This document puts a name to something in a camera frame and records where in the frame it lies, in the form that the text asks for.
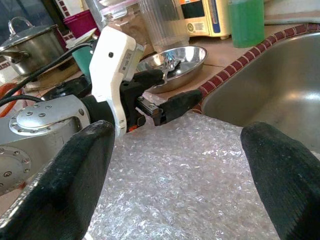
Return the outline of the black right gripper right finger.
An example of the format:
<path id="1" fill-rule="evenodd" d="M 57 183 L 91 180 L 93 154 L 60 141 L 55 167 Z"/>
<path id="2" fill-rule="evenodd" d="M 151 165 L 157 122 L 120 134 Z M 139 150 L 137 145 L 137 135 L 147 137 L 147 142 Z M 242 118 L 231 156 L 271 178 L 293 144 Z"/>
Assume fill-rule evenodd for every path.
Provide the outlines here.
<path id="1" fill-rule="evenodd" d="M 320 161 L 265 123 L 241 130 L 241 145 L 265 210 L 282 240 L 320 238 Z"/>

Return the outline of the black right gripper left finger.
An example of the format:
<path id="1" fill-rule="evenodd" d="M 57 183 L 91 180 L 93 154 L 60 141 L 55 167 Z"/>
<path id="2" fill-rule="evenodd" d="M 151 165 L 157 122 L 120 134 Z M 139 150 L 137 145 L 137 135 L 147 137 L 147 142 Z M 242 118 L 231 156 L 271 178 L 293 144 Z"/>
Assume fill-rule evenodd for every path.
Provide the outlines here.
<path id="1" fill-rule="evenodd" d="M 1 216 L 1 239 L 83 239 L 114 144 L 115 128 L 105 120 L 74 134 Z"/>

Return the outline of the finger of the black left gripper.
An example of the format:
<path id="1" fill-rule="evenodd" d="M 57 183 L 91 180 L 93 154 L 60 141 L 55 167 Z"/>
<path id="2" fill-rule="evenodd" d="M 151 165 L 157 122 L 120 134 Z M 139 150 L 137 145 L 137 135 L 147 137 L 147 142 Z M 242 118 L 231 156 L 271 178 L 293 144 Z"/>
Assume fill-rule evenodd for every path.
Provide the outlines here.
<path id="1" fill-rule="evenodd" d="M 146 88 L 164 84 L 164 74 L 160 69 L 145 70 L 137 72 L 133 76 L 133 81 L 142 84 Z"/>
<path id="2" fill-rule="evenodd" d="M 153 117 L 155 126 L 167 124 L 192 109 L 202 100 L 202 92 L 198 89 L 179 93 L 158 105 L 160 113 Z"/>

